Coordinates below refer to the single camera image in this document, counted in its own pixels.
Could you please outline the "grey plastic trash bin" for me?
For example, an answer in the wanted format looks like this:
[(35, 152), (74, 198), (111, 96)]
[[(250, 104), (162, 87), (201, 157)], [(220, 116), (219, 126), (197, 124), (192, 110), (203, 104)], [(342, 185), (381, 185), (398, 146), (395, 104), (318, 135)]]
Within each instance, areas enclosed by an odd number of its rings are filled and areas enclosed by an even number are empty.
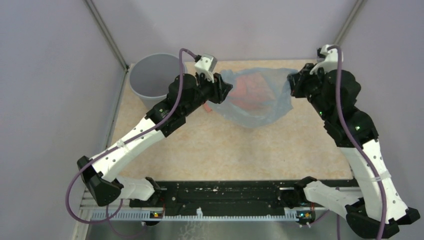
[(180, 73), (180, 60), (169, 53), (155, 53), (137, 62), (129, 73), (129, 86), (147, 109), (164, 100), (169, 85)]

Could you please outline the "light blue plastic trash bag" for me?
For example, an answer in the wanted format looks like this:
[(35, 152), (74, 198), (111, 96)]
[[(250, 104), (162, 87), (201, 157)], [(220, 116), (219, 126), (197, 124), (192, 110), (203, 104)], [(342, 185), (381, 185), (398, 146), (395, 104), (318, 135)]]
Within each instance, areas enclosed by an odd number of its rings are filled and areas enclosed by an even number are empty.
[(242, 127), (270, 125), (293, 109), (287, 77), (297, 72), (292, 68), (265, 67), (222, 70), (222, 79), (233, 88), (222, 103), (207, 104), (213, 112)]

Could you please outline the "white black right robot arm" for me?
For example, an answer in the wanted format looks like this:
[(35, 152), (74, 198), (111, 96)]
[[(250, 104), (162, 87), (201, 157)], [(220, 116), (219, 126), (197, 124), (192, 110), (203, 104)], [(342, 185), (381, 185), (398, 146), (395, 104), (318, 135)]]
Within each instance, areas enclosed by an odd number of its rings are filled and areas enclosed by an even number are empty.
[(388, 239), (402, 225), (420, 218), (399, 196), (383, 156), (372, 118), (356, 107), (361, 85), (349, 71), (318, 68), (307, 63), (287, 76), (291, 95), (306, 98), (323, 120), (324, 129), (346, 157), (361, 196), (353, 196), (307, 176), (294, 184), (293, 200), (299, 206), (314, 203), (347, 221), (364, 239)]

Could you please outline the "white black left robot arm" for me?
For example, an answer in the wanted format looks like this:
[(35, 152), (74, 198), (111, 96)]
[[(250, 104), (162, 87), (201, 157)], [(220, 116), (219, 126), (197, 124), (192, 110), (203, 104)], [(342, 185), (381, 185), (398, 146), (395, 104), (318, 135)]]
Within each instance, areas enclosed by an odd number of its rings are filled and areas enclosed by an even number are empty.
[(211, 81), (203, 73), (178, 75), (169, 85), (166, 98), (155, 104), (130, 132), (100, 154), (81, 157), (77, 166), (96, 204), (105, 207), (117, 199), (131, 199), (156, 206), (161, 194), (154, 180), (124, 177), (121, 171), (184, 125), (186, 118), (207, 101), (221, 104), (232, 88), (219, 73), (214, 73)]

